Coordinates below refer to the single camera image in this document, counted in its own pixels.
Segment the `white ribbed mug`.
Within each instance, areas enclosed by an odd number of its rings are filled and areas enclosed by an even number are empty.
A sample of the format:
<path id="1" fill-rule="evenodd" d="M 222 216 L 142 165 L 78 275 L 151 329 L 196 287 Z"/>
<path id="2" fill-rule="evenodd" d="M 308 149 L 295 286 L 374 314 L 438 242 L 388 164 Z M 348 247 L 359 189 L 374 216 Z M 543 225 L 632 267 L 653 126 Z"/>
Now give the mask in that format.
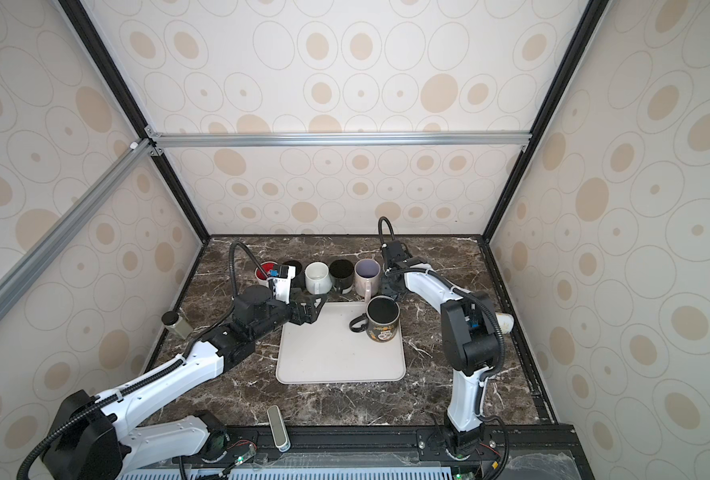
<path id="1" fill-rule="evenodd" d="M 324 262 L 310 263 L 305 269 L 305 285 L 312 295 L 328 294 L 332 289 L 329 266 Z"/>

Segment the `black mug white rim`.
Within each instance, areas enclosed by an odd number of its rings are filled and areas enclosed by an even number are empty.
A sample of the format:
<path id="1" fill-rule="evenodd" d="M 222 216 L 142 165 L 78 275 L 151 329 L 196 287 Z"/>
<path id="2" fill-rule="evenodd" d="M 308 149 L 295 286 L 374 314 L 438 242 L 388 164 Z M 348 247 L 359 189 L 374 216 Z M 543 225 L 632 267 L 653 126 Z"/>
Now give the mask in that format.
<path id="1" fill-rule="evenodd" d="M 283 265 L 289 268 L 294 268 L 294 277 L 291 281 L 291 287 L 303 290 L 305 288 L 304 266 L 299 260 L 288 259 L 283 262 Z"/>

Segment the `pink mug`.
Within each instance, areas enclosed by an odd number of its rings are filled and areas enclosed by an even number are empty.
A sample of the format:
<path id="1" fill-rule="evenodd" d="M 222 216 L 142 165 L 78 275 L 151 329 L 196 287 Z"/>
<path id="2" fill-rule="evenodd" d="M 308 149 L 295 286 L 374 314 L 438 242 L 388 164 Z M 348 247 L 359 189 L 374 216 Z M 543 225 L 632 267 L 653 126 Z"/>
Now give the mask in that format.
<path id="1" fill-rule="evenodd" d="M 381 273 L 381 265 L 374 259 L 361 259 L 355 264 L 354 290 L 366 302 L 378 295 Z"/>

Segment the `small white black mug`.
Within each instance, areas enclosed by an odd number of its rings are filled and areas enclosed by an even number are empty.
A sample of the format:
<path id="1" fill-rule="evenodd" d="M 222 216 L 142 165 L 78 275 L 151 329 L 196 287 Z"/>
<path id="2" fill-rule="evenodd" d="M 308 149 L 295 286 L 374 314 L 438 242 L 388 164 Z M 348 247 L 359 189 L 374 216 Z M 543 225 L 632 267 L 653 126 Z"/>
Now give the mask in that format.
<path id="1" fill-rule="evenodd" d="M 332 291 L 338 294 L 348 294 L 354 286 L 355 264 L 346 259 L 333 260 L 329 264 L 329 274 L 332 281 Z"/>

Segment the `white mug red inside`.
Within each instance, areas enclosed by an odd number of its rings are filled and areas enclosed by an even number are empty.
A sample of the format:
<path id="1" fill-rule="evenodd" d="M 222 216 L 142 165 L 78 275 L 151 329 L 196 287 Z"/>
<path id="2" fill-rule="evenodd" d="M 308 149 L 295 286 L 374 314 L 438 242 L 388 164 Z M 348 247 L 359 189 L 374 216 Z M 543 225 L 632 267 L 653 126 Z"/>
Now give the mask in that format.
<path id="1" fill-rule="evenodd" d="M 273 274 L 278 273 L 278 263 L 274 261 L 265 261 L 261 263 L 261 266 L 255 270 L 255 278 L 257 281 L 263 285 L 269 285 L 269 279 L 273 277 Z"/>

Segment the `black skull pattern mug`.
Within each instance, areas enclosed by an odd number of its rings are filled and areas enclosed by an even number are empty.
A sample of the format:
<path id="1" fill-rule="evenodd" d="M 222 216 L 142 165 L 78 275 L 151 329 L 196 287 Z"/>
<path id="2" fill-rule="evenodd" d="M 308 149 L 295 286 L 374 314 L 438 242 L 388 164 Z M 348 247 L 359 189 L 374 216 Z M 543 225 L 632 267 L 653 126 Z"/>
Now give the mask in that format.
<path id="1" fill-rule="evenodd" d="M 400 307 L 391 297 L 380 295 L 367 302 L 366 311 L 349 323 L 353 333 L 365 332 L 378 343 L 390 342 L 399 327 Z"/>

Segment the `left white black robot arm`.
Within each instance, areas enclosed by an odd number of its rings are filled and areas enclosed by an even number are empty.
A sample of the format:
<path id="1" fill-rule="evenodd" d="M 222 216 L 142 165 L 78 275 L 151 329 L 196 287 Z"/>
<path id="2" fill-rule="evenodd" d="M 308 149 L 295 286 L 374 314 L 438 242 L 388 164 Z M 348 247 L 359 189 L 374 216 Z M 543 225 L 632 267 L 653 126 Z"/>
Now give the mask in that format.
<path id="1" fill-rule="evenodd" d="M 241 289 L 229 267 L 232 304 L 227 313 L 193 338 L 172 360 L 113 389 L 85 391 L 62 402 L 55 422 L 22 461 L 17 478 L 27 479 L 41 461 L 55 479 L 115 479 L 142 459 L 136 428 L 153 413 L 195 387 L 228 372 L 256 350 L 259 340 L 287 323 L 313 324 L 327 302 L 324 293 L 292 288 L 294 273 L 283 265 L 264 285 Z"/>

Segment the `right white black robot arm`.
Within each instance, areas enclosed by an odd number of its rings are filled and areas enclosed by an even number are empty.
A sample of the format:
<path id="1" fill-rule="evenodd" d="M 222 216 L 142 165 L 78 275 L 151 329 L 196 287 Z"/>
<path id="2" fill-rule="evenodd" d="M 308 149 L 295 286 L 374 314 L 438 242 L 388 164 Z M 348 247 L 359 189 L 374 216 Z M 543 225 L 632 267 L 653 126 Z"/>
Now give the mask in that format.
<path id="1" fill-rule="evenodd" d="M 382 291 L 400 300 L 408 293 L 421 297 L 440 314 L 443 352 L 454 371 L 452 398 L 445 424 L 440 428 L 448 454 L 465 459 L 483 440 L 488 379 L 504 366 L 505 335 L 513 319 L 499 314 L 484 292 L 459 287 L 440 275 L 424 260 L 411 254 L 398 240 L 390 220 L 377 224 L 384 267 Z"/>

